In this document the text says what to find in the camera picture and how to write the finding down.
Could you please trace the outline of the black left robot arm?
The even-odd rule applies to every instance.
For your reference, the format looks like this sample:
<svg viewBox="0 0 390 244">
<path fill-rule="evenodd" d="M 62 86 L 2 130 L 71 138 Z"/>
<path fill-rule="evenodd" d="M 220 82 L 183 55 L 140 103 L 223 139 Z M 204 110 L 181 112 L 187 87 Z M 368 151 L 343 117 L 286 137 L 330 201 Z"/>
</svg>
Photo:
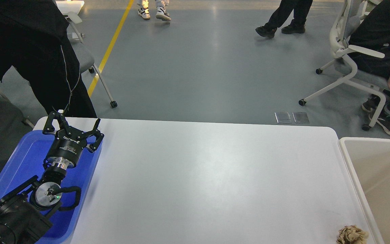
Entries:
<svg viewBox="0 0 390 244">
<path fill-rule="evenodd" d="M 76 225 L 104 134 L 49 113 L 23 137 L 0 175 L 0 244 L 63 242 Z"/>
</svg>

